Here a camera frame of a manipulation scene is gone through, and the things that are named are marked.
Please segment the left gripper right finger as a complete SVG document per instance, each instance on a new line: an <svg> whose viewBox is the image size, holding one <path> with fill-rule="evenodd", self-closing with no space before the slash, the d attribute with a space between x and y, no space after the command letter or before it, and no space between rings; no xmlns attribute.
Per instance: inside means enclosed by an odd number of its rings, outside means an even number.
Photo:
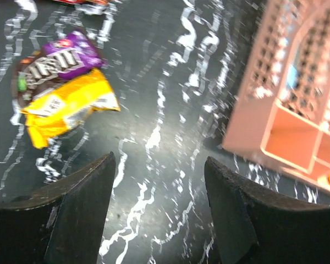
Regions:
<svg viewBox="0 0 330 264"><path fill-rule="evenodd" d="M223 263L330 263L330 206L270 190L212 157L204 176Z"/></svg>

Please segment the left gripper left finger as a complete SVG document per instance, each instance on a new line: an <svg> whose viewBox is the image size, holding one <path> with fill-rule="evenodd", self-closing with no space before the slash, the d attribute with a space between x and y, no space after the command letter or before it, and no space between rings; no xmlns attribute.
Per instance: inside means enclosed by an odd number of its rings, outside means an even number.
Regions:
<svg viewBox="0 0 330 264"><path fill-rule="evenodd" d="M115 172L109 153L28 196L0 202L0 263L96 263Z"/></svg>

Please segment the yellow snack packet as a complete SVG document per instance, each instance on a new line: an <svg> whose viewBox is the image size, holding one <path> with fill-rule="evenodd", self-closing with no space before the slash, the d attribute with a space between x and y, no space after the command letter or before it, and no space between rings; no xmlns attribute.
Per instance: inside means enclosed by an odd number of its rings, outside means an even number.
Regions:
<svg viewBox="0 0 330 264"><path fill-rule="evenodd" d="M49 139L78 127L94 111L120 111L112 87L97 68L32 101L21 113L33 146L42 149Z"/></svg>

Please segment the purple brown candy packet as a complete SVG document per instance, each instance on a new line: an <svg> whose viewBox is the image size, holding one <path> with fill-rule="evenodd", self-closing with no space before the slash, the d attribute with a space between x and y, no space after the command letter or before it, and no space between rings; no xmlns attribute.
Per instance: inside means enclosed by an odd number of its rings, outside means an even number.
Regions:
<svg viewBox="0 0 330 264"><path fill-rule="evenodd" d="M86 31L77 27L65 38L49 42L18 61L11 89L20 108L57 89L69 80L101 68L106 61Z"/></svg>

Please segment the red cookie snack bag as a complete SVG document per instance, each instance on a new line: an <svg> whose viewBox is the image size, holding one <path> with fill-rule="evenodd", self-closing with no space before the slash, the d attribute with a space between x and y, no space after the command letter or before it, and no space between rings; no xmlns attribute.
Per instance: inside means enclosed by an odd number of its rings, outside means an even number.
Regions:
<svg viewBox="0 0 330 264"><path fill-rule="evenodd" d="M94 4L105 7L110 0L55 0L56 2L66 3L66 4Z"/></svg>

